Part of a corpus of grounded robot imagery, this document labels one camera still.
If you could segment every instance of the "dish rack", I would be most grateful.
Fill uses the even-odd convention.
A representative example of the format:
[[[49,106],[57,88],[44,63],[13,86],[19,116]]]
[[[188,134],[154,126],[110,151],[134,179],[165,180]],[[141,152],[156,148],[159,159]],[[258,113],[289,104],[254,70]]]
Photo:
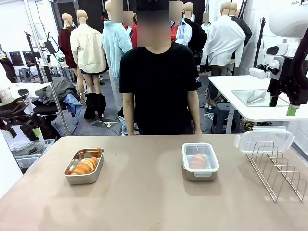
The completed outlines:
[[[269,137],[254,138],[265,140]],[[246,155],[274,202],[278,201],[285,184],[290,185],[301,202],[304,201],[307,180],[301,178],[300,172],[290,165],[289,159],[273,141],[256,141],[253,151]],[[281,184],[277,183],[279,175],[283,176]]]

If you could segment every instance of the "rectangular metal tray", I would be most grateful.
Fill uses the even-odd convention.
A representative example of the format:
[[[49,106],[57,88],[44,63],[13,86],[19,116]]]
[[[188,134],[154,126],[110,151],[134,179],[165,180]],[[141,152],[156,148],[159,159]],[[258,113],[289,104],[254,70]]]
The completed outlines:
[[[94,183],[98,175],[100,174],[103,162],[104,162],[104,150],[102,148],[88,148],[88,149],[80,149],[74,155],[73,159],[68,164],[67,168],[64,171],[64,175],[67,178],[67,181],[70,184],[92,184]],[[76,165],[84,158],[97,157],[97,167],[90,174],[84,175],[73,175],[71,173],[75,169]]]

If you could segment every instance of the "gray stool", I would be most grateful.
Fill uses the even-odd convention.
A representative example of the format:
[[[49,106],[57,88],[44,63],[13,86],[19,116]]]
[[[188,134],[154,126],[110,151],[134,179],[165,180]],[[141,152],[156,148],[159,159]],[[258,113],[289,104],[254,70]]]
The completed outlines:
[[[226,133],[223,129],[224,122],[228,119],[230,103],[218,103],[215,108],[215,114],[212,122],[211,131],[215,134]],[[240,133],[240,114],[234,110],[231,133]]]
[[[21,68],[18,70],[18,72],[19,72],[20,82],[22,82],[22,79],[24,79],[25,83],[27,83],[29,79],[35,80],[33,75],[31,74],[30,68]]]

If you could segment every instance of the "brown tabletop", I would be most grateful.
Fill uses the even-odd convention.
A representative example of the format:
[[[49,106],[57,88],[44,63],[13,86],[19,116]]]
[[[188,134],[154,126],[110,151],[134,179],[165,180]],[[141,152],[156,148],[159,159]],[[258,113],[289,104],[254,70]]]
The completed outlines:
[[[65,137],[0,200],[1,231],[306,231],[308,201],[289,186],[274,203],[234,135]],[[181,146],[212,144],[220,169],[214,182],[190,182]],[[104,148],[91,185],[71,186],[64,169],[81,148]],[[308,179],[292,152],[285,156]]]

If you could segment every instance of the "light blue shirt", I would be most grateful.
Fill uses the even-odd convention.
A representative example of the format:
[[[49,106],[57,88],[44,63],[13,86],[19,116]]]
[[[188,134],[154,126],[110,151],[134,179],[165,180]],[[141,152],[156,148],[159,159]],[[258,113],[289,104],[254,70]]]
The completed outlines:
[[[131,39],[121,23],[104,22],[102,43],[106,52],[106,58],[110,73],[120,78],[120,61],[126,52],[131,50]]]
[[[187,46],[192,38],[192,34],[193,34],[192,27],[189,24],[187,24],[184,19],[182,19],[182,21],[180,21],[179,23],[177,31],[177,40],[175,42]]]

